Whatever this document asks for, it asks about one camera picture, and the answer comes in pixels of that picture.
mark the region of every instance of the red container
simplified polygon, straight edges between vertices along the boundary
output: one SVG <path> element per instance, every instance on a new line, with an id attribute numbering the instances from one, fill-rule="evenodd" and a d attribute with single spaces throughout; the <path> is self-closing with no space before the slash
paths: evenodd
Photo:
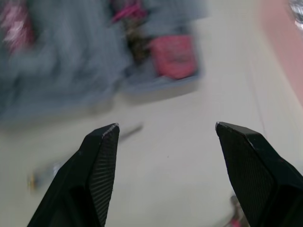
<path id="1" fill-rule="evenodd" d="M 162 36 L 152 40 L 150 48 L 155 67 L 161 76 L 183 79 L 197 70 L 189 35 Z"/>

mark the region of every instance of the pink wall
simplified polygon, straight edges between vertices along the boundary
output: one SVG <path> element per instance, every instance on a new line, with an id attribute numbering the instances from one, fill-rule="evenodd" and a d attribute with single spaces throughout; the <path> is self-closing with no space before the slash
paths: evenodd
<path id="1" fill-rule="evenodd" d="M 261 22 L 293 90 L 303 105 L 303 35 L 300 36 L 287 0 L 261 0 Z"/>

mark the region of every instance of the gray cloth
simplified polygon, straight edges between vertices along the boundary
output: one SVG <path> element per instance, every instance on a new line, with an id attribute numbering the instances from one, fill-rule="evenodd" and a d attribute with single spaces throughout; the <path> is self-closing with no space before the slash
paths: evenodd
<path id="1" fill-rule="evenodd" d="M 181 2 L 187 1 L 146 0 L 152 9 L 146 34 L 179 33 L 190 18 L 178 8 Z M 13 55 L 0 47 L 0 121 L 91 105 L 110 97 L 118 80 L 141 91 L 174 82 L 158 78 L 151 61 L 127 77 L 132 58 L 122 24 L 110 23 L 106 0 L 30 0 L 28 8 L 38 33 L 35 46 Z"/>

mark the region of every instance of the pink object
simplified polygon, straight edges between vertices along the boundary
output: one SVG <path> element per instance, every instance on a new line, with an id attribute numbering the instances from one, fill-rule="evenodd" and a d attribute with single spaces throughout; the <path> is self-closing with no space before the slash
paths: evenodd
<path id="1" fill-rule="evenodd" d="M 303 105 L 303 33 L 300 34 L 288 10 L 288 0 L 261 1 L 263 29 Z"/>
<path id="2" fill-rule="evenodd" d="M 5 33 L 3 42 L 10 52 L 33 44 L 34 33 L 23 2 L 8 1 L 0 14 L 0 25 Z"/>
<path id="3" fill-rule="evenodd" d="M 140 0 L 136 0 L 134 4 L 127 2 L 124 9 L 114 16 L 113 21 L 116 22 L 124 17 L 143 18 L 146 15 L 147 13 L 142 9 Z"/>
<path id="4" fill-rule="evenodd" d="M 155 67 L 161 76 L 182 79 L 196 70 L 196 60 L 189 35 L 156 38 L 150 43 Z"/>
<path id="5" fill-rule="evenodd" d="M 237 220 L 231 220 L 231 227 L 241 227 L 240 222 Z"/>

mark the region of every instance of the small metal part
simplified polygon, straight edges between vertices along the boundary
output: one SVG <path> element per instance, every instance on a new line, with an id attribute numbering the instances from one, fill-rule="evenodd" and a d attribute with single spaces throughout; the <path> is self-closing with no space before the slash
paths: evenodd
<path id="1" fill-rule="evenodd" d="M 133 134 L 141 131 L 142 128 L 143 128 L 143 123 L 139 123 L 134 127 L 127 128 L 125 132 L 122 132 L 121 136 L 119 136 L 119 142 L 122 142 L 127 138 L 129 138 L 130 136 L 132 136 Z M 53 180 L 59 169 L 65 164 L 65 162 L 68 161 L 68 159 L 72 155 L 73 154 L 70 154 L 59 161 L 50 163 L 47 166 L 34 170 L 27 179 L 27 184 L 30 191 L 39 190 L 43 185 Z"/>

